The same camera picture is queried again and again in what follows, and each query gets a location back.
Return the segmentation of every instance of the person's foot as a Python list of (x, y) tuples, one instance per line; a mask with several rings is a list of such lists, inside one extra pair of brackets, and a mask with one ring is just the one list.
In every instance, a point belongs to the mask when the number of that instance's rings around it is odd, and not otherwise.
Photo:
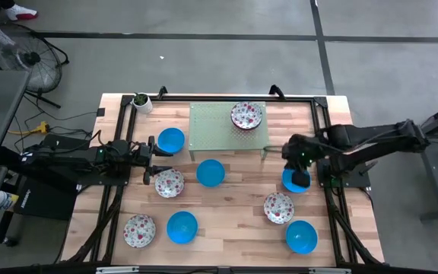
[(31, 20), (38, 17), (38, 12), (29, 8), (24, 8), (19, 5), (14, 4), (12, 8), (9, 8), (6, 11), (6, 15), (9, 20)]

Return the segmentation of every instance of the wooden table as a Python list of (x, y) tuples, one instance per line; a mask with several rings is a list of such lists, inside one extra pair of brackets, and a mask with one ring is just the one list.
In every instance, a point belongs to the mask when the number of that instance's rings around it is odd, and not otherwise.
[[(106, 112), (105, 116), (97, 118), (94, 132), (102, 130), (102, 140), (105, 142), (113, 139), (122, 95), (102, 96), (100, 107), (105, 108)], [(346, 97), (328, 96), (327, 100), (332, 124), (352, 123)], [(125, 138), (129, 111), (128, 107), (122, 139)], [(309, 104), (267, 103), (267, 113), (268, 132), (273, 145), (283, 145), (294, 133), (313, 135)], [(171, 126), (180, 128), (188, 137), (188, 102), (154, 102), (150, 114), (138, 114), (133, 141), (146, 142), (149, 135), (158, 137), (163, 129)], [(97, 141), (94, 140), (92, 145), (98, 145)], [(227, 171), (225, 181), (217, 188), (205, 188), (195, 178), (198, 164), (208, 158), (221, 161)], [(185, 177), (186, 187), (176, 198), (162, 198), (154, 189), (154, 180), (150, 186), (145, 186), (142, 183), (142, 169), (133, 168), (119, 215), (113, 265), (335, 265), (325, 197), (317, 183), (315, 165), (310, 168), (313, 176), (310, 189), (306, 193), (295, 194), (289, 193), (281, 184), (285, 162), (274, 153), (268, 154), (261, 162), (257, 151), (198, 152), (195, 162), (192, 162), (184, 146), (172, 158), (154, 157), (153, 164), (171, 165), (180, 170)], [(293, 253), (285, 242), (287, 225), (273, 224), (263, 213), (265, 197), (277, 191), (287, 193), (294, 201), (294, 220), (306, 220), (316, 228), (319, 243), (310, 255)], [(74, 255), (94, 229), (102, 192), (103, 187), (92, 186), (77, 198), (62, 252), (63, 260)], [(354, 232), (372, 255), (383, 261), (370, 201), (357, 189), (346, 189), (345, 195)], [(191, 244), (177, 245), (167, 237), (167, 220), (180, 210), (189, 211), (198, 219), (198, 235)], [(128, 246), (122, 236), (125, 223), (138, 213), (151, 216), (157, 226), (155, 239), (141, 249)], [(344, 233), (340, 226), (338, 230), (343, 254), (347, 258)], [(104, 231), (103, 247), (107, 235), (108, 231)]]

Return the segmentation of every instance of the floral plate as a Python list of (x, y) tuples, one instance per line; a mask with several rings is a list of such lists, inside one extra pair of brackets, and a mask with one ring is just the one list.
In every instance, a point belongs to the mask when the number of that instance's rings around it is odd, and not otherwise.
[(292, 199), (283, 193), (272, 193), (266, 196), (263, 209), (268, 219), (279, 225), (290, 221), (295, 213)]
[(155, 237), (157, 228), (153, 219), (144, 214), (131, 217), (125, 225), (125, 242), (130, 247), (146, 247)]
[(185, 186), (185, 180), (180, 171), (175, 169), (165, 170), (157, 174), (155, 189), (164, 198), (172, 198), (179, 195)]
[(231, 110), (231, 120), (240, 129), (254, 129), (262, 122), (262, 109), (256, 103), (239, 102)]

